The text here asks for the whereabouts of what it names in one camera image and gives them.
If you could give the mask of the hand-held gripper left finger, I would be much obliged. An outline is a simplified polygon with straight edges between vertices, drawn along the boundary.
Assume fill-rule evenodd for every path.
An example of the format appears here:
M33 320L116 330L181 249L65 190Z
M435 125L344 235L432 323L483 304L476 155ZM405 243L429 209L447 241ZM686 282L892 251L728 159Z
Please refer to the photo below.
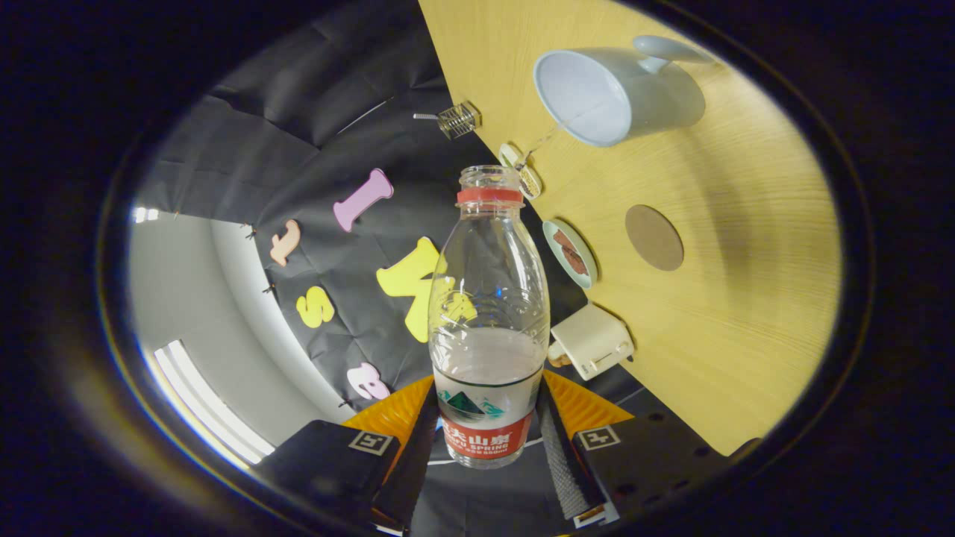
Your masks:
M438 421L428 375L344 424L308 422L256 463L254 474L335 520L407 534Z

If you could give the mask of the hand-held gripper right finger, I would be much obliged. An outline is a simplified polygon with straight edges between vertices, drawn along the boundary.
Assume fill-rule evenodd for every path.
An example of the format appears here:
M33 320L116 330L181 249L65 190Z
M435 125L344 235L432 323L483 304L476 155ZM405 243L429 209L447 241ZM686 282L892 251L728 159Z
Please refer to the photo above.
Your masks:
M668 409L632 414L552 371L536 414L560 508L576 528L679 509L736 465Z

